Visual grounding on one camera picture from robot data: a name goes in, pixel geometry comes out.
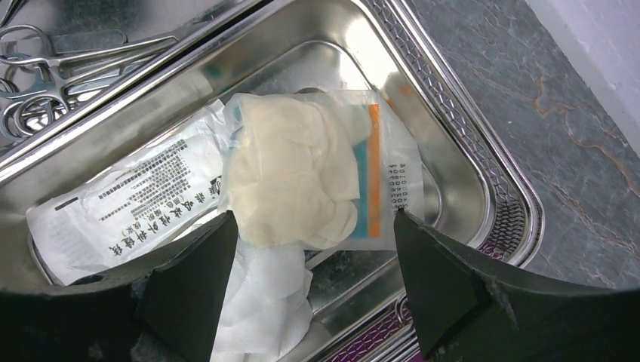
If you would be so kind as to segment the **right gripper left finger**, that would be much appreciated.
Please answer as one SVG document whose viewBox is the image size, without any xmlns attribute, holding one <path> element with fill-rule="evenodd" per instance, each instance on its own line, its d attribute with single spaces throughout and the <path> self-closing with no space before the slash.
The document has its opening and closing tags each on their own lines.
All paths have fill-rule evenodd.
<svg viewBox="0 0 640 362">
<path fill-rule="evenodd" d="M 194 232 L 67 287 L 1 291 L 3 361 L 207 361 L 238 227 Z"/>
</svg>

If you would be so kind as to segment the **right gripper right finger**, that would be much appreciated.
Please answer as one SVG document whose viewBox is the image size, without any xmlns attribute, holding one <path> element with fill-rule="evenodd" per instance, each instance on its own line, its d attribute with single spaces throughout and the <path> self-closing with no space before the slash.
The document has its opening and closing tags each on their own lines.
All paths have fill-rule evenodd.
<svg viewBox="0 0 640 362">
<path fill-rule="evenodd" d="M 639 291 L 573 284 L 493 259 L 400 210 L 395 242 L 430 361 L 637 361 Z"/>
</svg>

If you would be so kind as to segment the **purple cloth wrap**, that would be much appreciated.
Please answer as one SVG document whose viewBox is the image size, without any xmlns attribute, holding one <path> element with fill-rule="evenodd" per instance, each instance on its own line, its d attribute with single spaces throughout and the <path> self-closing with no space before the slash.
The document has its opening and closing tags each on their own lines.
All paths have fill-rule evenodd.
<svg viewBox="0 0 640 362">
<path fill-rule="evenodd" d="M 416 353 L 411 314 L 397 256 L 392 251 L 328 251 L 313 257 L 309 295 L 314 320 L 328 340 L 310 361 L 374 361 L 401 349 Z"/>
</svg>

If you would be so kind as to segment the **metal instrument tray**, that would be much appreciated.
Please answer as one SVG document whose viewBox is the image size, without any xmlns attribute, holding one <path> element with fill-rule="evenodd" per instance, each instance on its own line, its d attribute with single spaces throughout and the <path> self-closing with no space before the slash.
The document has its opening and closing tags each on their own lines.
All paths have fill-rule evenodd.
<svg viewBox="0 0 640 362">
<path fill-rule="evenodd" d="M 425 217 L 522 267 L 543 234 L 540 199 L 403 1 L 249 1 L 224 12 L 2 161 L 1 291 L 54 286 L 26 212 L 96 176 L 234 92 L 373 89 L 420 150 Z"/>
</svg>

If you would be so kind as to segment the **beige gauze roll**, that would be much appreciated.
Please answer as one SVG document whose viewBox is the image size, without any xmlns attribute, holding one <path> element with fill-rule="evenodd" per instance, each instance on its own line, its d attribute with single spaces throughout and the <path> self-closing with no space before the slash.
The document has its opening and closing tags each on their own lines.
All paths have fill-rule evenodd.
<svg viewBox="0 0 640 362">
<path fill-rule="evenodd" d="M 235 94 L 220 132 L 220 206 L 244 241 L 393 250 L 395 213 L 425 215 L 417 143 L 375 91 Z"/>
</svg>

